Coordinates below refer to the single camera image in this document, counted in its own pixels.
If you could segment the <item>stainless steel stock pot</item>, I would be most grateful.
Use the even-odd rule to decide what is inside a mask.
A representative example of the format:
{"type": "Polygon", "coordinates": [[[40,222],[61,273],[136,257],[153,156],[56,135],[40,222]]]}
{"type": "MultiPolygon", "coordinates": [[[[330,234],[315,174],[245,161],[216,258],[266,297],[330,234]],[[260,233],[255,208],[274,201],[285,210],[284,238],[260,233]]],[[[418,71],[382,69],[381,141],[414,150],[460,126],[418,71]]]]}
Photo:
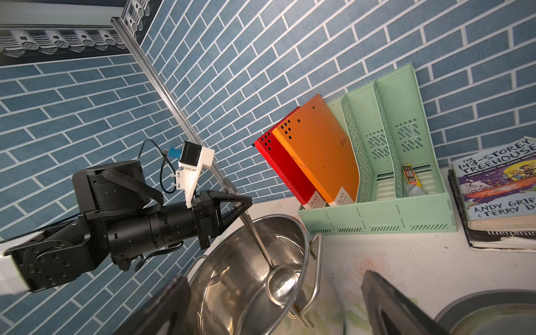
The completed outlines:
{"type": "Polygon", "coordinates": [[[278,278],[245,228],[224,239],[190,280],[191,302],[183,334],[317,334],[323,236],[310,237],[287,215],[253,220],[276,266],[295,275],[278,278]]]}

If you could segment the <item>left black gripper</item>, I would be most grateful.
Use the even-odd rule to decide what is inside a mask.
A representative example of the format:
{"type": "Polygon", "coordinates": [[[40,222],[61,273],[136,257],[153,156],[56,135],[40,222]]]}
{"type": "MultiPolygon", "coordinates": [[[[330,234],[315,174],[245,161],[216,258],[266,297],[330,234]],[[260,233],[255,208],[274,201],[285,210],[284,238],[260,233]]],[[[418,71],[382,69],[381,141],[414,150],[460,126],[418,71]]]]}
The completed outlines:
{"type": "Polygon", "coordinates": [[[200,248],[207,249],[217,237],[225,238],[242,227],[241,215],[252,204],[251,197],[221,191],[201,191],[194,195],[192,210],[200,248]]]}

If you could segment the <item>long steel ladle spoon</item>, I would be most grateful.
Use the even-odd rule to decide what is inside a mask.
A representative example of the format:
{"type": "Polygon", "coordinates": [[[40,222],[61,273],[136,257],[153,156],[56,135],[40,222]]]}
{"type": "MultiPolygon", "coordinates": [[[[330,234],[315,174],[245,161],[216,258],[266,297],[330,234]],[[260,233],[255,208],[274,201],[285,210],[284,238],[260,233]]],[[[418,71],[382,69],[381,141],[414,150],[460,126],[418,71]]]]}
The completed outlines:
{"type": "Polygon", "coordinates": [[[265,279],[265,292],[268,298],[274,304],[284,306],[290,300],[290,296],[299,280],[299,275],[287,265],[276,265],[274,263],[247,211],[240,215],[240,219],[269,265],[269,273],[265,279]]]}

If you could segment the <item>stainless steel pot lid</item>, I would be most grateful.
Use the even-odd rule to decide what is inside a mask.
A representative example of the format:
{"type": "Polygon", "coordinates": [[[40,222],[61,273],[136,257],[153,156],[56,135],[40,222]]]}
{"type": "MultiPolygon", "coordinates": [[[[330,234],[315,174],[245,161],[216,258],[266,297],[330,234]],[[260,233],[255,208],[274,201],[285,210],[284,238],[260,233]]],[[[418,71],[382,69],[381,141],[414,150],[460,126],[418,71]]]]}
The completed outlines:
{"type": "Polygon", "coordinates": [[[466,295],[446,306],[435,322],[450,334],[535,334],[535,291],[466,295]]]}

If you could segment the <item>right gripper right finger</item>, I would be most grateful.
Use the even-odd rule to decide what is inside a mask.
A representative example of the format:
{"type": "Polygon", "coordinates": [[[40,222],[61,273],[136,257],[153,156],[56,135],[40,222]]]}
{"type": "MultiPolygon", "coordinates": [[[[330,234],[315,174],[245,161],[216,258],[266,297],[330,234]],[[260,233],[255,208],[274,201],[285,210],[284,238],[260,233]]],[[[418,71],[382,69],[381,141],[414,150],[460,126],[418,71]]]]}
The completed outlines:
{"type": "Polygon", "coordinates": [[[366,271],[362,294],[374,334],[447,334],[378,272],[366,271]]]}

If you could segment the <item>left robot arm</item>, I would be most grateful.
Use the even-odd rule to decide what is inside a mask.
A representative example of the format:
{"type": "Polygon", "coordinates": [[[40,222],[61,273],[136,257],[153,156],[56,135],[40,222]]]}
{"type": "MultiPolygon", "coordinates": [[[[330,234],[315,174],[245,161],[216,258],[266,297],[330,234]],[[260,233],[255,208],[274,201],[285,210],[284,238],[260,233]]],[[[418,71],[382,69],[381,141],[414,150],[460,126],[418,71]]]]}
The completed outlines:
{"type": "Polygon", "coordinates": [[[196,238],[205,249],[252,204],[204,190],[192,205],[165,205],[139,161],[90,167],[73,176],[79,214],[1,242],[1,294],[39,292],[94,271],[106,258],[122,271],[196,238]]]}

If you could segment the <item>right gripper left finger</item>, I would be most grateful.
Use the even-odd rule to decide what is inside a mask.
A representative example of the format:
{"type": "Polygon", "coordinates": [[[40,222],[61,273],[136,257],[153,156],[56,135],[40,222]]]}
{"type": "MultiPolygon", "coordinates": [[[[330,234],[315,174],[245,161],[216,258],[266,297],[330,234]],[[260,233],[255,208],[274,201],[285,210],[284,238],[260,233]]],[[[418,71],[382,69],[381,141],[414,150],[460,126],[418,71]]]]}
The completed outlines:
{"type": "Polygon", "coordinates": [[[113,334],[185,334],[191,302],[185,276],[177,276],[124,321],[113,334]]]}

